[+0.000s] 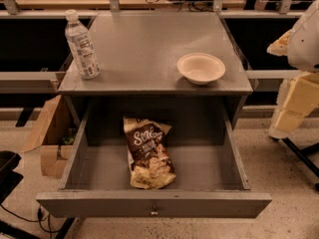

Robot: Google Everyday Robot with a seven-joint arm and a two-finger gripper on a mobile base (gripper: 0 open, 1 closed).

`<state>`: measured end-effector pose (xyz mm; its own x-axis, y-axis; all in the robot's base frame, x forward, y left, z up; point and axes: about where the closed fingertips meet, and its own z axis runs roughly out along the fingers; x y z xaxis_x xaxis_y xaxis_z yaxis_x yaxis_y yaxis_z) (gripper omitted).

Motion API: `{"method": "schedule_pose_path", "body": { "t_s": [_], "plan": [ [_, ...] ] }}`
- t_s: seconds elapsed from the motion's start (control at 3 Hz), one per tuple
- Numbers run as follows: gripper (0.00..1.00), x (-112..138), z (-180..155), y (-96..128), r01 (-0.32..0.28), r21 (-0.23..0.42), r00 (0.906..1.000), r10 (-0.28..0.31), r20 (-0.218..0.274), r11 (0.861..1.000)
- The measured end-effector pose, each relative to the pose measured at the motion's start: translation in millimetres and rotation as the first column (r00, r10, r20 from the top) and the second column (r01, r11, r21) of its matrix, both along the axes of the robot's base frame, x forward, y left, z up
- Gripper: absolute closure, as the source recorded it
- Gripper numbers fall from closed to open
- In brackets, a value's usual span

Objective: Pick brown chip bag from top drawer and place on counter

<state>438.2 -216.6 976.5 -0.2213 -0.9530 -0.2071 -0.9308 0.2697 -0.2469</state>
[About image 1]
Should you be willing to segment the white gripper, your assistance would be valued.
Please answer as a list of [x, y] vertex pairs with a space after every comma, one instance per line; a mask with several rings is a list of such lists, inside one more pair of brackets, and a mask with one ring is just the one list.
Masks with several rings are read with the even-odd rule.
[[[319, 0], [314, 1], [303, 15], [266, 52], [287, 56], [290, 66], [307, 72], [319, 72]], [[272, 116], [269, 135], [285, 138], [301, 126], [319, 106], [319, 75], [304, 73], [285, 79], [278, 92], [277, 106]]]

